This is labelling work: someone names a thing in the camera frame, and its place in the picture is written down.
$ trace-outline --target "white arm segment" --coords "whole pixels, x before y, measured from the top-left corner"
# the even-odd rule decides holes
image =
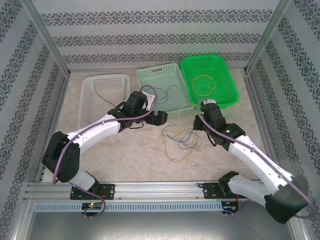
[[[245,196],[263,207],[266,205],[265,195],[270,194],[264,184],[249,180],[242,175],[232,177],[228,186],[232,193]]]
[[[265,159],[268,160],[275,168],[277,168],[287,179],[292,181],[293,175],[277,164],[275,164],[267,155],[265,155],[260,149],[258,149],[248,136],[241,135],[236,140],[253,147],[257,152],[262,154]],[[265,184],[270,194],[275,194],[279,188],[279,185],[286,186],[287,182],[283,180],[274,170],[272,170],[257,154],[251,152],[248,148],[240,145],[239,143],[231,143],[229,151],[233,155],[242,160],[249,168],[261,179]]]
[[[89,190],[95,183],[95,179],[86,171],[79,169],[69,183],[72,185],[77,185],[84,190]]]
[[[100,120],[92,123],[91,125],[105,121],[108,119],[116,119],[112,115],[105,115]],[[72,139],[74,136],[76,136],[78,133],[80,133],[85,128],[68,133],[68,139]],[[80,148],[80,155],[83,154],[88,148],[93,146],[94,144],[100,142],[102,139],[105,139],[106,137],[109,137],[111,135],[115,135],[119,132],[120,129],[120,123],[117,121],[111,121],[104,124],[101,124],[99,126],[96,126],[90,130],[88,130],[86,133],[81,135],[79,138],[77,138],[74,143],[79,144]],[[84,190],[89,190],[93,184],[95,183],[95,179],[86,171],[83,171],[79,169],[77,174],[69,181],[70,184],[76,185],[78,187],[81,187]]]
[[[101,118],[100,120],[92,123],[96,124],[98,122],[101,121],[105,121],[108,119],[116,119],[114,116],[112,115],[105,115],[103,118]],[[68,139],[72,139],[74,136],[76,136],[78,133],[80,133],[83,129],[80,129],[78,131],[75,132],[71,132],[68,133]],[[91,146],[95,145],[96,143],[100,142],[102,139],[105,139],[106,137],[109,137],[111,135],[115,135],[119,132],[120,129],[120,123],[117,121],[111,121],[111,122],[107,122],[104,123],[102,125],[96,126],[92,129],[90,129],[89,131],[87,131],[86,133],[84,133],[82,136],[80,136],[79,138],[77,138],[74,143],[75,144],[79,144],[79,148],[80,148],[80,155],[83,154],[88,148],[90,148]]]

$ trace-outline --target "blue wire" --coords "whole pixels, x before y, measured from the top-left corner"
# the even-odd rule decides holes
[[[96,85],[95,85],[95,84],[93,84],[93,89],[94,89],[95,93],[96,93],[100,98],[102,98],[103,100],[105,100],[102,96],[99,95],[99,93],[97,93]],[[111,104],[112,106],[116,107],[116,105],[114,105],[112,102],[109,102],[109,101],[107,101],[107,100],[105,100],[105,101],[106,101],[107,103]]]
[[[124,97],[123,97],[123,102],[124,102],[125,99],[126,99],[127,79],[125,78],[124,81],[125,81],[125,82],[124,82]],[[99,95],[99,93],[98,93],[97,90],[96,90],[96,85],[95,85],[95,84],[93,84],[93,89],[94,89],[95,93],[96,93],[100,98],[102,98],[104,101],[106,101],[107,103],[111,104],[111,105],[114,106],[115,108],[117,107],[117,106],[114,105],[112,102],[109,102],[109,101],[105,100],[101,95]]]
[[[169,86],[166,91],[163,90],[163,89],[161,89],[161,88],[157,88],[157,87],[154,88],[154,89],[157,89],[157,90],[161,90],[161,91],[163,91],[163,92],[165,93],[165,96],[162,97],[162,98],[159,98],[159,99],[158,99],[158,102],[157,102],[156,104],[164,104],[166,101],[168,101],[168,99],[169,99],[168,91],[169,91],[169,89],[170,89],[171,87],[176,87],[177,89],[180,89],[177,85],[171,85],[171,86]]]
[[[171,140],[173,140],[173,141],[175,141],[175,142],[177,142],[177,143],[178,143],[178,147],[179,147],[180,149],[182,149],[182,150],[197,149],[197,148],[199,148],[199,147],[202,145],[202,138],[201,138],[198,134],[196,134],[195,132],[193,132],[193,130],[191,130],[190,132],[187,132],[181,139],[176,138],[176,137],[169,136],[168,134],[164,135],[163,132],[164,132],[164,130],[165,130],[167,127],[175,127],[175,126],[176,126],[173,122],[170,121],[170,123],[171,123],[172,125],[165,126],[165,127],[162,129],[162,131],[161,131],[161,135],[164,136],[164,137],[167,137],[167,138],[169,138],[169,139],[171,139]],[[200,138],[200,144],[199,144],[199,146],[197,146],[198,144],[196,144],[195,146],[188,146],[187,144],[185,144],[185,143],[191,138],[191,135],[192,135],[192,134],[194,134],[195,136],[197,136],[198,138]],[[182,148],[182,147],[180,146],[180,144],[184,144],[185,146],[187,146],[187,148]]]
[[[125,82],[124,82],[124,97],[123,97],[123,101],[122,101],[122,102],[124,102],[124,101],[125,101],[125,99],[126,99],[126,85],[127,85],[127,79],[125,78],[124,80],[125,80]]]

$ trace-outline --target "wall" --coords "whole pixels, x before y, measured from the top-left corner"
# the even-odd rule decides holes
[[[71,70],[215,53],[245,67],[279,0],[35,0]]]
[[[293,0],[251,72],[277,160],[320,201],[320,0]],[[306,220],[320,239],[320,215]]]
[[[0,0],[0,240],[33,182],[65,77],[18,0]]]

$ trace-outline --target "white plastic basket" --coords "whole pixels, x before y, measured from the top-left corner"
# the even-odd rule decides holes
[[[129,95],[128,75],[109,74],[87,77],[82,82],[78,129],[98,121],[114,106],[127,101]]]

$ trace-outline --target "cable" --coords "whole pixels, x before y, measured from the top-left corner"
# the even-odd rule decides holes
[[[162,135],[163,137],[167,137],[167,138],[169,138],[169,139],[177,142],[179,148],[182,149],[182,150],[197,149],[197,148],[199,148],[199,147],[201,146],[201,144],[202,144],[202,139],[201,139],[201,137],[200,137],[197,133],[195,133],[195,132],[193,131],[192,128],[183,129],[183,130],[181,130],[180,132],[178,132],[177,134],[175,134],[175,136],[169,136],[168,134],[166,134],[166,131],[164,132],[164,130],[165,130],[166,128],[168,128],[168,127],[176,127],[176,125],[175,125],[173,122],[170,121],[170,123],[171,123],[172,125],[165,126],[165,127],[162,129],[161,135]],[[178,136],[180,133],[182,133],[183,131],[188,131],[188,130],[191,130],[191,131],[190,131],[190,132],[187,132],[182,138],[176,138],[176,136]],[[197,136],[197,138],[200,139],[200,145],[199,145],[199,146],[197,146],[198,143],[197,143],[195,146],[190,146],[190,145],[185,144],[185,143],[190,139],[191,134],[193,134],[194,136]],[[182,147],[180,147],[180,145],[179,145],[180,143],[184,144],[184,145],[187,146],[188,148],[182,148]]]
[[[204,125],[206,125],[211,131],[213,131],[215,134],[229,140],[232,141],[234,143],[240,144],[241,146],[249,149],[250,151],[254,152],[255,154],[257,154],[273,171],[275,171],[284,181],[286,181],[298,194],[300,194],[301,197],[303,197],[307,203],[311,206],[312,209],[312,214],[310,214],[309,216],[298,216],[296,215],[295,217],[300,218],[300,219],[308,219],[311,218],[314,214],[316,214],[317,209],[316,206],[313,204],[313,202],[299,189],[297,188],[289,179],[287,179],[276,167],[274,167],[267,159],[265,159],[265,157],[258,151],[256,151],[255,148],[253,148],[252,146],[249,146],[239,140],[236,140],[232,137],[229,137],[217,130],[215,130],[213,127],[211,127],[209,125],[209,123],[206,122],[206,120],[204,119],[204,117],[201,114],[201,110],[200,110],[200,104],[205,101],[207,99],[202,99],[198,102],[197,106],[196,106],[196,110],[198,113],[199,118],[201,119],[201,121],[204,123]]]
[[[125,78],[124,79],[124,97],[123,97],[123,102],[125,101],[125,99],[126,99],[126,85],[127,85],[127,79]],[[110,101],[108,101],[108,100],[106,100],[106,99],[104,99],[98,92],[97,92],[97,90],[96,90],[96,85],[95,84],[93,84],[93,89],[94,89],[94,91],[95,91],[95,93],[100,97],[100,98],[102,98],[105,102],[107,102],[107,103],[109,103],[109,104],[111,104],[112,106],[114,106],[115,108],[116,108],[116,105],[114,105],[112,102],[110,102]]]
[[[96,90],[96,85],[95,85],[95,84],[93,84],[93,89],[94,89],[95,93],[96,93],[100,98],[102,98],[105,102],[107,102],[107,103],[111,104],[112,106],[116,107],[116,105],[114,105],[112,102],[109,102],[109,101],[105,100],[101,95],[99,95],[99,93],[98,93],[97,90]]]
[[[214,143],[214,142],[212,141],[212,139],[211,139],[211,137],[209,136],[209,134],[208,134],[208,133],[206,134],[206,136],[208,137],[209,142],[210,142],[214,147],[216,147],[216,146],[217,146],[217,144],[216,144],[216,143]]]
[[[145,126],[143,122],[137,122],[137,124],[142,124],[142,125],[138,127],[129,127],[129,129],[142,129]]]
[[[230,213],[230,214],[233,214],[233,215],[237,215],[237,214],[241,213],[243,210],[245,210],[248,207],[250,201],[251,201],[251,199],[249,198],[247,201],[245,201],[245,203],[242,205],[242,207],[238,211],[236,211],[234,213],[229,211],[229,210],[224,209],[225,207],[223,207],[223,211],[225,211],[227,213]]]
[[[193,132],[193,129],[192,128],[187,128],[187,129],[183,129],[181,130],[180,132],[178,132],[177,134],[175,134],[174,132],[172,132],[173,134],[175,134],[174,136],[170,136],[168,134],[166,134],[168,131],[170,130],[167,130],[166,128],[168,127],[175,127],[176,125],[172,122],[170,122],[172,125],[168,125],[168,126],[165,126],[162,131],[161,131],[161,135],[162,135],[162,143],[164,144],[164,151],[165,151],[165,155],[166,157],[171,161],[171,162],[174,162],[174,163],[178,163],[180,161],[182,161],[184,158],[186,158],[194,149],[197,149],[199,148],[201,145],[202,145],[202,139],[201,137],[196,134],[195,132]],[[190,132],[187,132],[182,138],[177,138],[178,135],[180,135],[182,132],[184,131],[189,131],[191,130]],[[187,141],[189,141],[189,139],[191,138],[191,135],[193,134],[193,139],[191,141],[191,143],[189,144],[186,144]],[[186,155],[184,155],[181,159],[179,160],[175,160],[175,158],[171,158],[169,157],[168,155],[168,152],[167,152],[167,144],[166,144],[166,137],[177,142],[178,143],[178,147],[182,150],[189,150],[191,149]],[[180,144],[183,144],[185,145],[187,148],[182,148],[180,146]]]
[[[236,195],[236,201],[235,202],[236,202],[236,206],[235,207],[237,208],[239,206],[239,195],[238,194]]]
[[[52,179],[52,183],[55,185],[57,182],[58,182],[58,178],[57,178],[57,175],[58,175],[58,171],[59,171],[59,168],[60,168],[60,164],[61,164],[61,161],[62,161],[62,158],[64,157],[68,147],[77,139],[79,138],[81,135],[83,135],[84,133],[86,133],[87,131],[97,127],[97,126],[100,126],[100,125],[103,125],[103,124],[107,124],[107,123],[110,123],[110,122],[120,122],[120,121],[132,121],[132,120],[139,120],[139,119],[143,119],[144,117],[148,116],[149,114],[151,114],[153,112],[153,110],[156,108],[156,105],[157,105],[157,101],[158,101],[158,94],[157,94],[157,91],[154,89],[154,87],[150,86],[150,85],[144,85],[140,88],[140,92],[142,91],[143,88],[145,87],[149,87],[151,88],[153,91],[154,91],[154,104],[152,106],[152,108],[150,109],[150,111],[146,112],[145,114],[142,114],[141,116],[135,116],[135,117],[123,117],[123,118],[112,118],[112,119],[107,119],[107,120],[103,120],[103,121],[100,121],[100,122],[97,122],[97,123],[94,123],[93,125],[89,125],[88,127],[86,127],[85,129],[83,129],[81,132],[79,132],[77,135],[75,135],[71,140],[69,140],[69,142],[63,147],[61,153],[60,153],[60,156],[59,156],[59,159],[56,163],[56,166],[55,166],[55,169],[54,169],[54,174],[53,174],[53,179]],[[76,186],[76,185],[73,185],[75,186],[76,188],[78,188],[79,190],[83,191],[84,193],[86,194],[89,194],[95,198],[98,198],[98,199],[101,199],[102,201],[102,204],[103,204],[103,210],[98,212],[96,215],[94,216],[91,216],[90,218],[96,218],[98,217],[100,214],[102,214],[104,212],[104,210],[106,209],[106,201],[103,199],[103,197],[100,197],[99,195],[97,194],[94,194],[92,192],[89,192],[89,191],[86,191],[84,190],[83,188],[79,187],[79,186]]]
[[[210,93],[209,93],[209,94],[200,94],[200,93],[198,93],[198,92],[196,91],[196,89],[195,89],[195,81],[196,81],[196,79],[198,79],[198,78],[200,78],[200,77],[207,77],[207,78],[211,79],[211,80],[214,82],[214,88],[211,88],[211,87],[208,85],[208,88],[210,89]],[[195,78],[193,79],[193,81],[192,81],[192,90],[194,91],[195,94],[197,94],[197,95],[199,95],[199,96],[201,96],[201,97],[210,96],[210,95],[213,93],[213,91],[216,89],[216,87],[217,87],[216,81],[213,80],[212,77],[210,77],[210,76],[208,76],[208,75],[205,75],[205,74],[201,74],[201,75],[195,77]]]
[[[166,91],[163,90],[163,89],[161,89],[161,88],[157,88],[157,87],[154,88],[154,89],[163,91],[164,94],[165,94],[165,96],[162,97],[162,98],[159,98],[158,101],[166,98],[166,100],[165,100],[164,102],[157,102],[157,104],[164,104],[165,102],[168,101],[168,99],[169,99],[168,91],[169,91],[169,89],[170,89],[171,87],[176,87],[177,89],[180,89],[177,85],[171,85],[171,86],[169,86]]]
[[[178,118],[179,118],[179,116],[180,116],[180,111],[181,111],[181,109],[183,108],[183,107],[185,107],[185,106],[188,106],[188,105],[193,105],[193,106],[195,106],[195,107],[197,107],[197,105],[195,105],[194,103],[192,103],[192,102],[189,102],[189,103],[187,103],[187,104],[185,104],[185,105],[182,105],[180,108],[179,108],[179,110],[178,110]]]

